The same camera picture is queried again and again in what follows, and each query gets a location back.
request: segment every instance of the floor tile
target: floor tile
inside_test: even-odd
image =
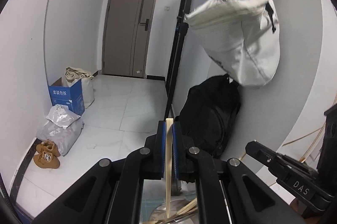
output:
[[[91,109],[84,111],[82,120],[89,126],[118,130],[123,118],[125,107],[109,107],[103,109]]]
[[[129,95],[115,95],[95,98],[88,109],[104,109],[109,107],[125,106]]]
[[[148,136],[152,136],[155,133],[135,133],[124,132],[122,145],[119,151],[118,159],[126,158],[129,153],[144,147],[145,140]]]
[[[165,94],[165,82],[161,80],[141,80],[133,84],[130,96],[144,96],[153,93]]]
[[[130,94],[133,81],[128,78],[116,78],[112,76],[95,77],[92,80],[95,98]]]
[[[23,178],[16,203],[29,217],[35,218],[55,199],[54,196]]]
[[[161,93],[130,97],[123,117],[147,113],[162,113],[165,111],[166,102],[167,96]]]
[[[41,169],[33,161],[25,178],[47,193],[58,197],[102,158],[118,159],[124,132],[85,125],[81,135],[58,169]]]
[[[275,183],[272,186],[270,186],[270,189],[272,189],[275,193],[277,193],[278,196],[282,198],[288,204],[290,204],[295,198],[291,193],[289,193],[286,189],[284,189],[278,183]]]
[[[28,166],[17,202],[32,217],[100,159],[115,161],[143,147],[164,118],[167,96],[163,81],[98,75],[92,83],[95,101],[82,116],[85,125],[78,140],[59,158],[60,167],[41,169],[33,161]],[[145,192],[156,187],[150,184]]]
[[[164,119],[164,113],[147,113],[136,116],[125,116],[120,126],[121,131],[140,133],[157,132],[158,121]]]

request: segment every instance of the black pole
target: black pole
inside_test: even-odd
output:
[[[182,24],[182,21],[183,21],[185,4],[186,4],[186,0],[180,0],[180,7],[179,7],[178,16],[177,16],[176,29],[174,31],[174,38],[173,38],[173,43],[172,43],[170,62],[168,63],[168,70],[167,70],[166,83],[165,83],[165,88],[166,88],[167,94],[169,94],[169,88],[170,88],[170,85],[171,85],[172,67],[173,67],[174,59],[176,57],[176,50],[177,50],[177,45],[178,45],[179,32],[180,32],[180,27],[181,27],[181,24]]]
[[[186,0],[186,5],[184,9],[184,14],[190,13],[191,9],[191,4],[192,0]],[[171,80],[166,79],[170,81],[169,86],[168,86],[168,92],[167,92],[167,104],[166,104],[166,110],[165,110],[165,119],[168,118],[172,101],[173,101],[173,95],[174,95],[174,90],[176,88],[176,83],[177,83],[177,76],[178,76],[178,70],[179,70],[179,65],[180,65],[180,59],[181,59],[181,53],[183,51],[183,45],[184,45],[184,40],[185,36],[187,34],[188,30],[188,24],[187,23],[182,23],[180,28],[179,28],[179,33],[178,33],[178,45],[174,57],[174,62],[173,62],[173,69],[171,73]]]

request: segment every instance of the canvas bag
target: canvas bag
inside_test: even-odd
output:
[[[208,0],[184,21],[208,56],[240,85],[263,86],[273,78],[280,59],[273,0]]]
[[[89,71],[85,71],[81,68],[67,67],[65,69],[65,77],[69,87],[75,84],[79,79],[82,79],[83,102],[84,108],[87,109],[95,100],[94,85],[91,82],[94,76]]]

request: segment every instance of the blue gripper pad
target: blue gripper pad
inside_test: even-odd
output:
[[[175,123],[173,123],[173,126],[172,126],[172,134],[173,134],[173,163],[174,163],[174,173],[176,175],[176,179],[179,179],[178,146],[177,146],[177,135],[176,135],[176,124]]]
[[[161,162],[162,162],[161,177],[164,177],[165,171],[165,142],[166,142],[166,122],[163,123],[163,137],[161,142]]]

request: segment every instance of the black backpack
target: black backpack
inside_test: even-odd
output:
[[[183,135],[194,145],[219,158],[230,138],[240,109],[238,83],[229,76],[214,76],[188,91],[188,97],[176,121]]]

